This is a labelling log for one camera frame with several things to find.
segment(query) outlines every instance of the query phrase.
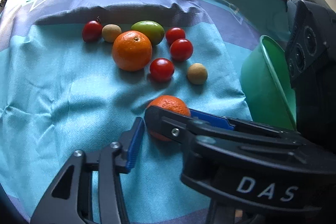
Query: black camera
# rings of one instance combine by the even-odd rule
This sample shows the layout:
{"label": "black camera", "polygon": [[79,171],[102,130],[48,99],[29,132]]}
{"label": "black camera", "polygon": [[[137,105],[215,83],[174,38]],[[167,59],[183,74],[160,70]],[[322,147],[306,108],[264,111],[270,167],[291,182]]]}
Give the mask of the black camera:
{"label": "black camera", "polygon": [[286,47],[297,130],[336,152],[336,13],[299,0]]}

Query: green plum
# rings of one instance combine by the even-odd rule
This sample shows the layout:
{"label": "green plum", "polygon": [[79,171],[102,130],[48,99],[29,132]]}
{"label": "green plum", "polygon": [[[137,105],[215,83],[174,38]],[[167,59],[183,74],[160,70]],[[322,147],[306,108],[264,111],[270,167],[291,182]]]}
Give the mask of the green plum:
{"label": "green plum", "polygon": [[149,20],[135,23],[131,27],[131,30],[143,33],[148,37],[153,46],[159,44],[165,35],[165,30],[159,23]]}

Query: screw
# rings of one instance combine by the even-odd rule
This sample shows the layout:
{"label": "screw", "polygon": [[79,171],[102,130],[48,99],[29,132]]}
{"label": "screw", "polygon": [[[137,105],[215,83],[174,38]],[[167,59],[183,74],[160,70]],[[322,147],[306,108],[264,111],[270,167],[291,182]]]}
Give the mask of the screw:
{"label": "screw", "polygon": [[208,143],[208,144],[215,144],[216,140],[214,138],[208,137],[208,136],[201,136],[198,135],[196,136],[197,140],[200,142]]}
{"label": "screw", "polygon": [[112,143],[111,143],[111,147],[112,147],[113,149],[118,149],[118,148],[120,148],[120,143],[118,143],[118,142],[112,142]]}
{"label": "screw", "polygon": [[80,157],[81,155],[83,155],[83,151],[82,150],[76,150],[75,152],[73,152],[73,155],[75,157]]}
{"label": "screw", "polygon": [[177,137],[179,134],[180,134],[180,130],[178,128],[173,128],[171,130],[171,134],[174,136],[174,137]]}

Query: tangerine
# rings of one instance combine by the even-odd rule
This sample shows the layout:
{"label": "tangerine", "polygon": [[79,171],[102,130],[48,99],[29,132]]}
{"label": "tangerine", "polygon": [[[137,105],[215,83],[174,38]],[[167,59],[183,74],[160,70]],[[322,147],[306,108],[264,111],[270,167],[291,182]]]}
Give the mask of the tangerine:
{"label": "tangerine", "polygon": [[152,44],[143,33],[127,31],[115,39],[112,57],[120,69],[141,70],[152,58]]}
{"label": "tangerine", "polygon": [[[158,107],[162,107],[164,109],[176,112],[178,114],[182,114],[185,116],[191,116],[190,110],[187,107],[187,105],[181,99],[171,96],[171,95],[159,96],[158,98],[151,101],[147,107],[150,107],[150,106],[158,106]],[[153,131],[149,131],[149,133],[158,140],[166,141],[166,142],[171,141],[171,139],[166,138],[159,133],[156,133]]]}

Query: blue fabric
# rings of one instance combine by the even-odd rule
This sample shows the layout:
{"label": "blue fabric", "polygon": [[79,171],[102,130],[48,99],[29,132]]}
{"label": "blue fabric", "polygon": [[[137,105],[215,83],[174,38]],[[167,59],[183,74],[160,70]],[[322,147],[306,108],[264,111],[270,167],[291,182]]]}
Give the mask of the blue fabric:
{"label": "blue fabric", "polygon": [[[74,150],[90,152],[117,140],[159,95],[177,96],[200,111],[251,119],[238,80],[241,65],[260,32],[286,39],[286,2],[230,1],[8,0],[0,21],[0,182],[7,194],[31,216]],[[181,26],[194,54],[175,64],[166,84],[152,82],[148,66],[121,71],[111,44],[82,41],[84,24],[97,16],[123,31],[140,20],[157,21],[165,30]],[[152,59],[157,57],[170,58],[165,39],[153,49]],[[203,86],[187,81],[195,62],[208,68]],[[209,199],[180,182],[181,168],[178,145],[145,134],[135,169],[122,176],[132,222],[204,221],[199,213],[206,212]],[[96,195],[93,204],[99,221]]]}

